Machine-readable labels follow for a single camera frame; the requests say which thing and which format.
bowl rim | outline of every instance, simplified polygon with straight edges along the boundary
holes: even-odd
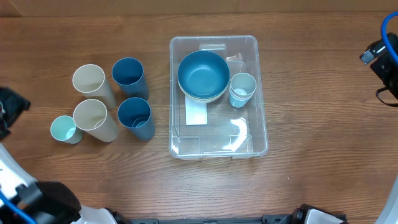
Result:
[[[228,81],[226,82],[226,86],[223,88],[223,90],[221,90],[219,93],[217,93],[217,94],[214,95],[214,96],[209,96],[209,97],[192,96],[192,95],[189,94],[186,90],[184,90],[184,88],[182,87],[182,85],[181,85],[181,83],[180,83],[180,79],[179,79],[178,73],[179,73],[179,71],[180,71],[181,63],[182,63],[189,55],[195,54],[195,53],[198,53],[198,52],[209,52],[209,53],[211,53],[211,54],[217,55],[217,57],[221,58],[221,59],[224,61],[224,64],[226,65],[226,68],[228,69]],[[189,53],[188,55],[186,55],[186,56],[181,60],[180,65],[178,66],[178,70],[177,70],[177,81],[178,81],[178,85],[180,86],[180,89],[183,90],[183,92],[184,92],[186,95],[190,95],[190,96],[192,96],[192,97],[194,97],[194,98],[196,98],[196,99],[210,100],[210,99],[212,99],[212,98],[214,98],[214,97],[217,97],[218,95],[221,96],[222,93],[224,93],[225,90],[227,89],[227,87],[228,87],[228,85],[229,85],[230,79],[231,79],[231,71],[229,70],[229,66],[228,66],[228,64],[226,63],[226,60],[225,60],[223,57],[221,57],[220,55],[218,55],[217,53],[214,53],[214,52],[209,51],[209,50],[197,50],[197,51],[194,51],[194,52]]]

blue bowl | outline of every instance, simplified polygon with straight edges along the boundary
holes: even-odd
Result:
[[[210,51],[190,53],[178,68],[180,88],[194,98],[213,98],[226,90],[228,82],[227,63],[218,54]]]

brown backdrop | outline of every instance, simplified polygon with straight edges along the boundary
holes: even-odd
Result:
[[[0,16],[392,11],[397,0],[0,0]]]

transparent storage box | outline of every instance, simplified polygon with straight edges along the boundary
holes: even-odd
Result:
[[[178,85],[177,72],[184,57],[197,50],[209,50],[223,57],[229,67],[229,80],[239,72],[249,73],[256,79],[257,88],[246,105],[234,108],[229,103],[228,86],[219,99],[203,105],[206,124],[187,125],[185,95]],[[268,151],[264,111],[255,37],[174,37],[170,41],[169,150],[172,156],[179,159],[263,156]]]

wooden tabletop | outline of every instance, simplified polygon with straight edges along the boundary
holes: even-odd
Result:
[[[359,55],[387,13],[0,19],[0,82],[32,102],[3,143],[40,180],[66,184],[82,204],[128,218],[259,217],[302,203],[374,223],[398,174],[398,109],[374,96],[380,79]],[[398,32],[398,22],[389,30]],[[178,35],[258,40],[269,152],[182,161],[169,154],[169,42]],[[50,125],[85,98],[73,72],[94,63],[144,65],[156,134],[140,142],[120,123],[103,143],[52,139]],[[111,114],[116,118],[117,108]]]

